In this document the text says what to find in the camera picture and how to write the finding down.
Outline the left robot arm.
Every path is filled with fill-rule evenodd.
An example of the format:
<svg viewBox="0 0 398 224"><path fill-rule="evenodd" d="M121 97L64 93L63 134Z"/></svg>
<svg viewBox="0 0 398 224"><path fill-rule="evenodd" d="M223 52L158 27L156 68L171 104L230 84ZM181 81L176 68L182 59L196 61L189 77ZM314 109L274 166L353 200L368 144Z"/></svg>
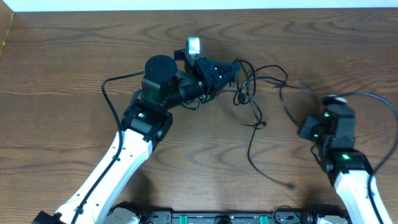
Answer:
<svg viewBox="0 0 398 224"><path fill-rule="evenodd" d="M201 58L189 45L173 57L151 57L141 72L142 88L133 94L124 114L115 118L118 131L102 160L53 215L41 211L33 222L139 223L137 212L113 204L169 131L173 123L169 109L213 100L236 81L239 71L236 62Z"/></svg>

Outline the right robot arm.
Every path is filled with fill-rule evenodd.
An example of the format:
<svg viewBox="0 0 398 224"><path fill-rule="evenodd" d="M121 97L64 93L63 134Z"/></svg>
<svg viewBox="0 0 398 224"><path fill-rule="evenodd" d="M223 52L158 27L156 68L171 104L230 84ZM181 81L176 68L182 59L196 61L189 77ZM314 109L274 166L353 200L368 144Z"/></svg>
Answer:
<svg viewBox="0 0 398 224"><path fill-rule="evenodd" d="M354 148L356 118L346 103L325 105L320 115L307 116L298 131L318 148L314 155L343 201L352 223L391 223L364 153Z"/></svg>

